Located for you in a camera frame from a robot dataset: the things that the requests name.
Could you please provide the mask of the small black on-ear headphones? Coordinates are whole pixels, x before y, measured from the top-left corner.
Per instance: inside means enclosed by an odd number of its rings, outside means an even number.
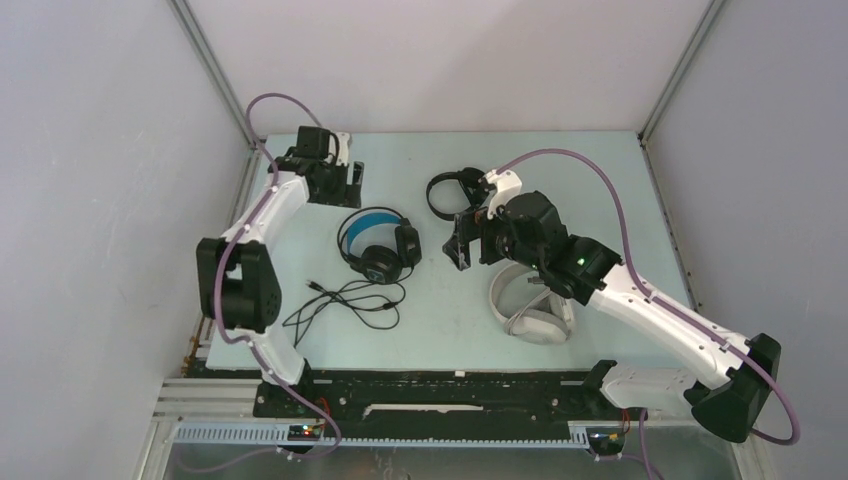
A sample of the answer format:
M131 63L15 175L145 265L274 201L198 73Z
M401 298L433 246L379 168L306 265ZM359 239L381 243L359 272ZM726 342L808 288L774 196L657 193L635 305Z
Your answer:
M434 216L443 221L452 221L459 213L481 208L489 193L485 172L475 167L465 167L432 177L426 185L425 199Z

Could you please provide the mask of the white gaming headset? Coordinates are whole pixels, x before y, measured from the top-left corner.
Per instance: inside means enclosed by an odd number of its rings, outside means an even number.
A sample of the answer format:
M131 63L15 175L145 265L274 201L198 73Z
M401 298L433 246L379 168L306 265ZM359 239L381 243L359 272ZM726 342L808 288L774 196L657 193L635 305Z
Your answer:
M576 329L571 300L545 287L514 313L505 314L498 306L502 294L514 281L522 277L532 281L530 272L529 267L513 262L494 276L488 290L492 315L510 337L535 345L562 345Z

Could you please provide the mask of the black and blue headset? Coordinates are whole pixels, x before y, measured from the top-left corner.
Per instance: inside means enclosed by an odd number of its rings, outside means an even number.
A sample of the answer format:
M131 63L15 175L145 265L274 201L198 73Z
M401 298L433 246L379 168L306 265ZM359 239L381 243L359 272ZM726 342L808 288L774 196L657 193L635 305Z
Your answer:
M371 242L357 253L357 238L374 229L391 232L391 244ZM336 244L345 263L375 284L399 282L404 270L412 271L422 260L418 230L407 217L388 207L368 207L350 214L337 230Z

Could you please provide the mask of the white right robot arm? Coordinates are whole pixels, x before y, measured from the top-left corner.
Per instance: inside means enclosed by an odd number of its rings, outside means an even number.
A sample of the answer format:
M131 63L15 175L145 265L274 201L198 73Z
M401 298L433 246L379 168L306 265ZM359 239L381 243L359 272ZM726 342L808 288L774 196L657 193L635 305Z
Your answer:
M615 317L674 355L690 377L667 409L682 407L729 442L768 437L755 423L771 395L785 397L777 384L782 346L772 336L747 337L667 297L622 255L568 232L538 191L456 214L442 250L465 270L473 241L482 264L507 260L512 269L533 272L548 292Z

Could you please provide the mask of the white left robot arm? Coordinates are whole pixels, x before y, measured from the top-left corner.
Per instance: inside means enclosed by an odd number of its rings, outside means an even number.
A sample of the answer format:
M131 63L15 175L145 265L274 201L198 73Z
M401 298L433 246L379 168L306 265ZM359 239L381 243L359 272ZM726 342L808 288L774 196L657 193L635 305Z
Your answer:
M295 144L271 159L245 212L196 247L203 315L224 343L246 346L265 381L283 383L277 402L292 416L312 411L316 390L301 380L306 359L278 323L283 294L271 251L284 224L307 204L360 207L364 165L351 160L351 144L347 132L300 127Z

